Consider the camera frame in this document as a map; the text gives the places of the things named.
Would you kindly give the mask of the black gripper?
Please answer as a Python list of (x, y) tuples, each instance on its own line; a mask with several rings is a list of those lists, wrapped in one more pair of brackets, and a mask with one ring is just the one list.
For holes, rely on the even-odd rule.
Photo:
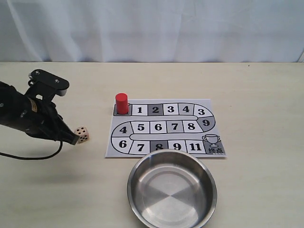
[(15, 91), (9, 108), (9, 127), (34, 138), (60, 140), (75, 145), (79, 136), (66, 125), (61, 115), (39, 101)]

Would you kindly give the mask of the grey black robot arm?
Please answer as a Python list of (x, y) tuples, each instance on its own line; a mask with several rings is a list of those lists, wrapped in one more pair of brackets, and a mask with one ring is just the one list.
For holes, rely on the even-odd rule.
[(53, 102), (23, 95), (4, 82), (0, 83), (0, 124), (33, 138), (71, 145), (79, 140), (79, 136), (64, 123)]

